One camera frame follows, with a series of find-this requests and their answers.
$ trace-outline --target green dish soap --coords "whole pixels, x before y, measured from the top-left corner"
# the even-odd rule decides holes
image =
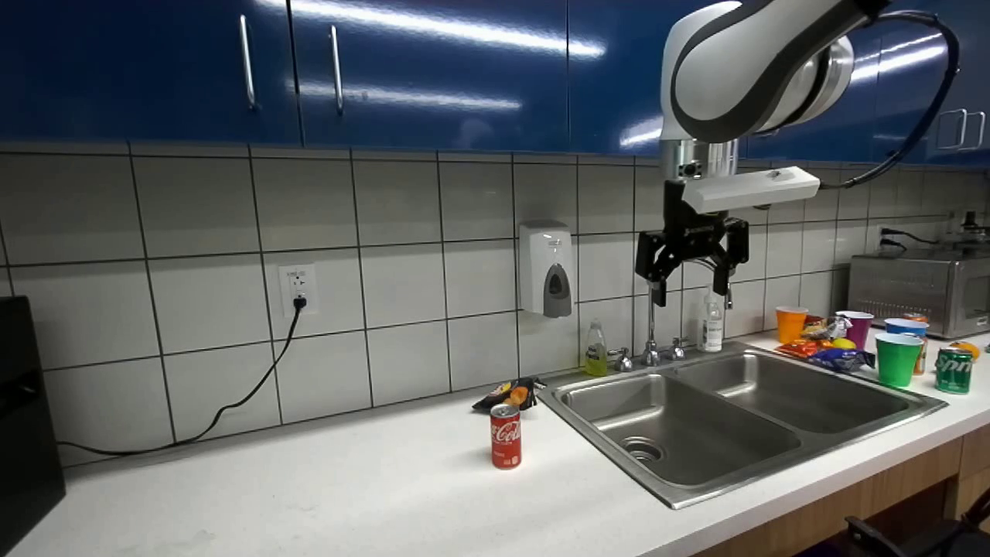
[[[584,353],[584,373],[596,378],[609,373],[609,350],[605,347],[605,331],[598,319],[591,321],[587,338],[588,350]]]

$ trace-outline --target green soda can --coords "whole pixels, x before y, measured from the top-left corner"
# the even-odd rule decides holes
[[[935,362],[935,387],[954,394],[969,392],[973,371],[973,355],[961,348],[942,348]]]

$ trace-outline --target electrical outlet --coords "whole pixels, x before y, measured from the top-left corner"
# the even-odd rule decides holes
[[[306,298],[303,315],[319,313],[320,296],[316,290],[316,266],[313,264],[281,266],[278,268],[278,280],[282,290],[282,312],[286,318],[291,319],[296,314],[292,300],[298,297]]]

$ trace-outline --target backsplash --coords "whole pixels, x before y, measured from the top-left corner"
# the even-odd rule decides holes
[[[579,365],[585,331],[640,352],[636,233],[662,227],[656,160],[143,145],[0,146],[0,295],[33,306],[56,436],[138,449],[202,430],[281,350],[277,268],[313,264],[273,380],[207,437]],[[761,167],[746,162],[741,167]],[[856,165],[807,163],[823,181]],[[948,210],[986,212],[982,173],[902,167],[806,202],[749,209],[750,261],[727,336],[773,307],[845,304],[847,264],[881,226],[923,236]],[[520,222],[566,223],[576,310],[518,310]],[[693,336],[711,281],[669,283],[657,341]],[[63,463],[94,457],[61,449]]]

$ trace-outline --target purple plastic cup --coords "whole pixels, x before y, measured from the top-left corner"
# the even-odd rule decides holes
[[[873,314],[865,311],[840,311],[839,315],[852,322],[852,328],[845,331],[845,338],[856,343],[859,350],[866,350],[866,337],[873,324]]]

